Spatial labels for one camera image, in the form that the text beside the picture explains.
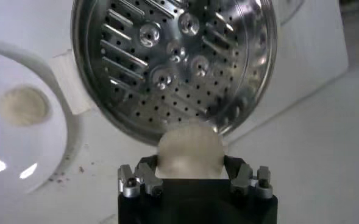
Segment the metal grater disc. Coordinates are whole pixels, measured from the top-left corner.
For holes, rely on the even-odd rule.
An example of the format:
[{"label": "metal grater disc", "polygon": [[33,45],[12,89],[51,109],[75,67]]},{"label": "metal grater disc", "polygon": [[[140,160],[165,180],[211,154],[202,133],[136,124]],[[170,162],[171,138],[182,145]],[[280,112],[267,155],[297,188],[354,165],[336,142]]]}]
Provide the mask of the metal grater disc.
[{"label": "metal grater disc", "polygon": [[271,0],[76,0],[73,50],[108,119],[157,144],[189,119],[228,134],[256,107],[272,74]]}]

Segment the metal rim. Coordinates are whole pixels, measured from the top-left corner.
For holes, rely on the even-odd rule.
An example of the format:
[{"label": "metal rim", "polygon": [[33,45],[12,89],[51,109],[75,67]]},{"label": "metal rim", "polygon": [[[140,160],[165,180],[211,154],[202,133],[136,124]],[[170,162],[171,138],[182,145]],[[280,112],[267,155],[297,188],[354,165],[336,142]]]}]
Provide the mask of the metal rim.
[{"label": "metal rim", "polygon": [[[265,26],[267,28],[267,46],[269,49],[266,54],[267,63],[264,65],[264,77],[261,80],[259,87],[256,89],[253,99],[250,104],[247,105],[246,109],[238,116],[234,118],[234,122],[231,122],[229,125],[218,127],[217,131],[221,135],[228,135],[231,131],[240,126],[246,118],[251,114],[251,112],[255,109],[257,104],[259,103],[261,97],[263,96],[266,87],[269,83],[277,52],[277,24],[274,14],[274,9],[272,7],[270,0],[254,0],[257,4],[261,5],[262,13],[265,16]],[[95,7],[97,1],[93,4],[90,4],[90,7]],[[81,46],[84,45],[84,48],[88,48],[88,43],[86,40],[80,38],[80,31],[83,29],[81,26],[81,17],[86,10],[83,8],[83,0],[75,0],[73,5],[73,16],[71,18],[71,41],[73,43],[73,52],[75,56],[75,62],[80,72],[80,76],[83,80],[83,83],[89,93],[89,95],[93,98],[93,100],[97,103],[98,107],[104,113],[107,119],[115,126],[117,126],[120,130],[128,134],[129,136],[136,138],[142,142],[145,142],[150,145],[156,145],[158,140],[160,139],[162,133],[143,133],[139,131],[135,131],[134,128],[129,128],[129,124],[125,124],[123,121],[119,120],[118,117],[114,116],[112,111],[110,111],[102,99],[97,94],[96,86],[93,86],[91,83],[91,77],[89,77],[88,72],[92,71],[90,65],[90,55],[88,52],[83,52]],[[84,21],[85,24],[90,23],[91,12],[89,16],[87,16],[88,22]],[[241,94],[240,89],[235,92],[236,95]]]}]

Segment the metal clamp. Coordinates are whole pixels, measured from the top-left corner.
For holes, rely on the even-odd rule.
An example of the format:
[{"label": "metal clamp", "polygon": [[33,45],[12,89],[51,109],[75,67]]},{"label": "metal clamp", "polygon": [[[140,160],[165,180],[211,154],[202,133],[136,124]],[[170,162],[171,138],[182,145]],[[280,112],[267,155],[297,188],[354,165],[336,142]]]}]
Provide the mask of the metal clamp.
[{"label": "metal clamp", "polygon": [[145,186],[145,193],[159,197],[163,192],[163,180],[155,176],[154,171],[147,163],[137,165],[135,175],[141,184]]},{"label": "metal clamp", "polygon": [[140,183],[137,182],[129,165],[122,165],[118,169],[118,192],[126,198],[140,195]]},{"label": "metal clamp", "polygon": [[258,169],[258,183],[255,185],[255,192],[258,198],[270,199],[272,198],[272,186],[270,184],[270,171],[266,166],[261,166]]},{"label": "metal clamp", "polygon": [[232,179],[231,191],[239,192],[241,195],[248,194],[248,188],[251,185],[252,169],[248,164],[243,163],[236,178]]}]

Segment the dough ball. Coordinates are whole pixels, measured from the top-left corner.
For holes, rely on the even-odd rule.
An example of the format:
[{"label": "dough ball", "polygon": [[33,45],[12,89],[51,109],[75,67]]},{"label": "dough ball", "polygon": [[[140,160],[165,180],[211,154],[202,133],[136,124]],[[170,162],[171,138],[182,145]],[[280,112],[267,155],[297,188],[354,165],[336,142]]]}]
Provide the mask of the dough ball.
[{"label": "dough ball", "polygon": [[158,173],[163,178],[219,178],[224,147],[210,127],[190,124],[167,132],[158,145]]},{"label": "dough ball", "polygon": [[48,105],[39,90],[22,87],[2,96],[2,117],[12,125],[30,126],[43,122],[48,114]]}]

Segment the stainless steel disc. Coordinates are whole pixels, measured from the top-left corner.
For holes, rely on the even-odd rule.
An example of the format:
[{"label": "stainless steel disc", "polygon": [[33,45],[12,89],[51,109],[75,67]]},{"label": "stainless steel disc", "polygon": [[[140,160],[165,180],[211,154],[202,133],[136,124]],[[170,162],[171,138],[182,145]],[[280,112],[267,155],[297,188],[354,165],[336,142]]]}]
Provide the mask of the stainless steel disc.
[{"label": "stainless steel disc", "polygon": [[277,50],[270,0],[76,0],[72,35],[92,98],[150,144],[189,119],[222,135],[239,126]]}]

